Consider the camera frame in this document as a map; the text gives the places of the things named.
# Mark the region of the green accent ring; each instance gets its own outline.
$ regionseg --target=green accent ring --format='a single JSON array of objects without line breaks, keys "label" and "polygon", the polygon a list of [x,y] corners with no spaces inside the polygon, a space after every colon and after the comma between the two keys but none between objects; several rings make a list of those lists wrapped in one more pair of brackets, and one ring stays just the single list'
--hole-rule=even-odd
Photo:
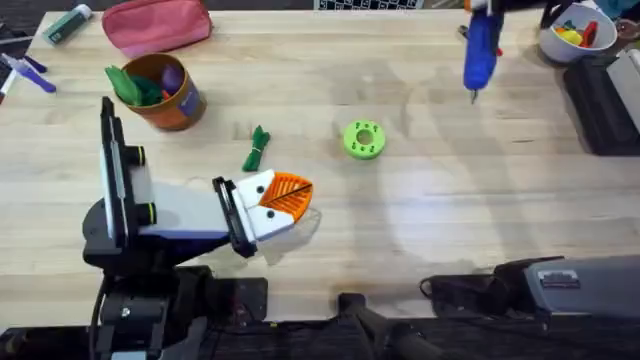
[{"label": "green accent ring", "polygon": [[347,126],[342,142],[347,154],[356,159],[369,160],[380,155],[386,137],[382,126],[371,120],[360,119]]}]

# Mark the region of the pink pencil case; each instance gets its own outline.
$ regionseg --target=pink pencil case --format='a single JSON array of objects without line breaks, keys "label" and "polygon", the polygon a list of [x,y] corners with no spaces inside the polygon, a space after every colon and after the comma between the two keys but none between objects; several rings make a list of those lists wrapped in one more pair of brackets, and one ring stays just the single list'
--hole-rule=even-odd
[{"label": "pink pencil case", "polygon": [[134,58],[206,39],[213,25],[200,0],[134,0],[105,11],[102,28]]}]

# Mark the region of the green toy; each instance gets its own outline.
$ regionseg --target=green toy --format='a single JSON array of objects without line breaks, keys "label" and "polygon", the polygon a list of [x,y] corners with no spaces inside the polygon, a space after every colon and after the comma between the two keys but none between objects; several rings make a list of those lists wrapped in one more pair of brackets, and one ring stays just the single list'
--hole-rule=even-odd
[{"label": "green toy", "polygon": [[260,167],[260,160],[262,160],[262,151],[267,146],[270,139],[271,135],[262,130],[262,126],[258,125],[251,137],[251,153],[244,162],[244,165],[242,165],[242,171],[258,171],[258,167]]},{"label": "green toy", "polygon": [[113,89],[120,100],[133,106],[142,105],[142,93],[131,80],[129,74],[113,65],[104,69],[104,71],[107,73],[109,80],[111,80],[111,85],[113,85]]},{"label": "green toy", "polygon": [[162,102],[162,88],[144,76],[130,75],[131,80],[140,89],[142,106],[151,106]]},{"label": "green toy", "polygon": [[344,130],[342,140],[347,154],[360,160],[373,159],[380,155],[386,142],[382,127],[367,119],[349,124]]}]

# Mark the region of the black mount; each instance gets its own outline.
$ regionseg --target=black mount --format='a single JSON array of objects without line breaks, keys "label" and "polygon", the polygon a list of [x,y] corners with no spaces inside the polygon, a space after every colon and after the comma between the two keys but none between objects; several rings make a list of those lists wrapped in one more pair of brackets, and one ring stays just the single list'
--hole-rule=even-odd
[{"label": "black mount", "polygon": [[472,360],[471,354],[444,350],[428,342],[410,323],[389,320],[367,308],[362,294],[343,293],[338,296],[339,316],[351,317],[360,331],[368,358],[401,358],[407,360]]}]

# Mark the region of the pen holder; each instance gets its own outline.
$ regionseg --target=pen holder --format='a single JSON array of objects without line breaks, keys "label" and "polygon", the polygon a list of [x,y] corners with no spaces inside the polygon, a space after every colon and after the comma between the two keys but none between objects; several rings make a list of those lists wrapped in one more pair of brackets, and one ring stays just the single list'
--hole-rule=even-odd
[{"label": "pen holder", "polygon": [[161,84],[162,73],[166,66],[180,69],[184,74],[182,86],[178,91],[159,104],[151,106],[127,104],[127,107],[160,129],[183,130],[202,117],[207,103],[180,60],[167,54],[149,54],[131,60],[123,70],[129,75],[143,76],[156,84]]}]

